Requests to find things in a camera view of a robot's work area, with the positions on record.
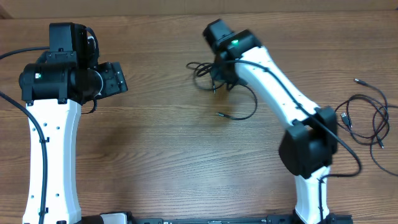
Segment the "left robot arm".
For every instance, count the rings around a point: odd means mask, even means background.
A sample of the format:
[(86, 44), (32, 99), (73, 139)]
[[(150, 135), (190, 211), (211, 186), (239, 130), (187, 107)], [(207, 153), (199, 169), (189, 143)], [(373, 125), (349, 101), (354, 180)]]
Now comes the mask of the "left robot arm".
[(76, 136), (87, 102), (124, 93), (119, 63), (99, 63), (93, 30), (49, 26), (49, 49), (19, 78), (30, 127), (29, 198), (24, 223), (132, 223), (129, 212), (83, 216), (76, 190)]

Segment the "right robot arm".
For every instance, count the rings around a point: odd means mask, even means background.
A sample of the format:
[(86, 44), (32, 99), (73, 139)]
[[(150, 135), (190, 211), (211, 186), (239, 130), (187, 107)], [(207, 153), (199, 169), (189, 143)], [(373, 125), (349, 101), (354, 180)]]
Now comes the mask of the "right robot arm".
[(215, 55), (213, 77), (251, 85), (284, 128), (279, 156), (295, 178), (295, 215), (301, 223), (325, 221), (330, 216), (327, 175), (338, 148), (335, 112), (298, 90), (250, 30), (234, 32), (218, 19), (206, 26), (203, 36)]

